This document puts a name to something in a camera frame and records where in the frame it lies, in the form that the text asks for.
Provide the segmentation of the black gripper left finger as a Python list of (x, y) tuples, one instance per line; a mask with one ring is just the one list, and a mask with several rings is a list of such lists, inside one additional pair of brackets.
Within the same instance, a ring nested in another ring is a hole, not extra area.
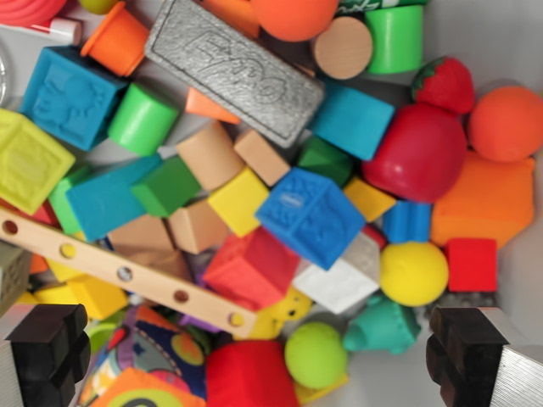
[(16, 304), (1, 317), (1, 405), (68, 406), (91, 356), (82, 304)]

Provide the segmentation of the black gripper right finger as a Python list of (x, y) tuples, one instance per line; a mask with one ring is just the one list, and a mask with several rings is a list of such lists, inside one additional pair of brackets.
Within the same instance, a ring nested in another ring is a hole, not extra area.
[(436, 307), (426, 366), (447, 406), (541, 406), (542, 346), (499, 308)]

